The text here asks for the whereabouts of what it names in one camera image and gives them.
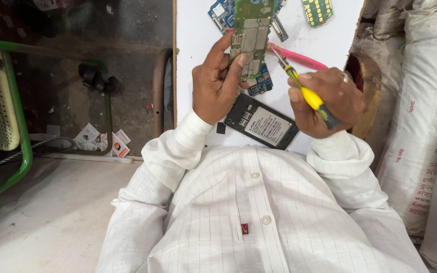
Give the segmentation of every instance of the screwdriver handle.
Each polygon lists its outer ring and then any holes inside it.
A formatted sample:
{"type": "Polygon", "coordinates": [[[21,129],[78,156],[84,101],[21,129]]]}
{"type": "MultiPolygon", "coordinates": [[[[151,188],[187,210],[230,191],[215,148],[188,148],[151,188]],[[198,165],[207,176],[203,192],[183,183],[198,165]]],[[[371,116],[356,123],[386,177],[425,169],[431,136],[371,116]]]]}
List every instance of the screwdriver handle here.
{"type": "Polygon", "coordinates": [[[315,93],[313,90],[304,87],[300,83],[300,81],[298,80],[298,72],[296,72],[296,70],[291,65],[286,66],[284,68],[284,71],[286,71],[286,74],[288,74],[288,76],[294,81],[296,86],[300,88],[304,100],[311,106],[311,108],[317,111],[321,119],[325,121],[326,128],[328,130],[331,130],[341,124],[341,121],[334,117],[330,113],[330,111],[326,109],[325,103],[318,96],[318,94],[315,93]]]}

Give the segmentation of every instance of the green circuit board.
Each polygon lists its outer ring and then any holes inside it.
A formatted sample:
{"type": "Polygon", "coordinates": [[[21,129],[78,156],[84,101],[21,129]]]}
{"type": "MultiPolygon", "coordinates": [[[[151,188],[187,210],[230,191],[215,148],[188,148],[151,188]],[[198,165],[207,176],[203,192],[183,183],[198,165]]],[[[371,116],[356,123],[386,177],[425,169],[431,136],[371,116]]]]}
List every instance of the green circuit board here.
{"type": "Polygon", "coordinates": [[[274,0],[235,0],[230,62],[241,53],[246,53],[242,81],[256,78],[260,74],[274,7],[274,0]]]}
{"type": "Polygon", "coordinates": [[[324,24],[333,16],[333,8],[330,0],[303,0],[303,6],[308,24],[311,27],[324,24]]]}

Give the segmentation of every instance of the mobile phone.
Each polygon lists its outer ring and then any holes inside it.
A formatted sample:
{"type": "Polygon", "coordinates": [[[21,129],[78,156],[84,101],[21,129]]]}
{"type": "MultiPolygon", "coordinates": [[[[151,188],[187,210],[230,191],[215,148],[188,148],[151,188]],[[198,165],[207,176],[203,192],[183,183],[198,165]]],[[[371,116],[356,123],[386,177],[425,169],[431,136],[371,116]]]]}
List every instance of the mobile phone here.
{"type": "Polygon", "coordinates": [[[300,132],[290,117],[240,93],[223,123],[273,149],[286,150],[300,132]]]}

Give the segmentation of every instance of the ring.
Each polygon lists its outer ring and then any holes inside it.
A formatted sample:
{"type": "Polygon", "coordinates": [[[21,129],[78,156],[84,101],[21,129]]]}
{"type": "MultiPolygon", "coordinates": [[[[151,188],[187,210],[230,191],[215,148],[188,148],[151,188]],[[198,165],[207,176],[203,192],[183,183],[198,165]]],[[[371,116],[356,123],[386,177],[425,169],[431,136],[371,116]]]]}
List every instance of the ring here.
{"type": "Polygon", "coordinates": [[[349,81],[349,76],[345,72],[342,72],[341,74],[343,75],[343,81],[347,84],[349,81]]]}

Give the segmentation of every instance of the yellow screwdriver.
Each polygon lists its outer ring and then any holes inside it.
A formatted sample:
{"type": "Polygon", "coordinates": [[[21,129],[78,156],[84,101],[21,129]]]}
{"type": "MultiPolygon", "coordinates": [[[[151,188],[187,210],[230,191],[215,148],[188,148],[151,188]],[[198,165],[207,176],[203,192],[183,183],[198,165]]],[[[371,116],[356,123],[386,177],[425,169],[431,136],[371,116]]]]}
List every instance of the yellow screwdriver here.
{"type": "Polygon", "coordinates": [[[299,87],[301,90],[301,93],[303,94],[304,100],[313,108],[315,111],[318,112],[319,116],[322,120],[326,123],[326,128],[328,130],[331,130],[338,125],[341,124],[341,121],[338,120],[336,117],[331,115],[330,111],[326,109],[325,103],[323,100],[318,96],[317,93],[314,91],[304,87],[301,85],[300,81],[298,81],[298,73],[294,68],[289,65],[286,58],[282,58],[277,52],[276,49],[272,48],[272,51],[276,54],[276,56],[279,58],[279,64],[282,66],[282,69],[286,71],[288,76],[294,81],[294,83],[299,87]]]}

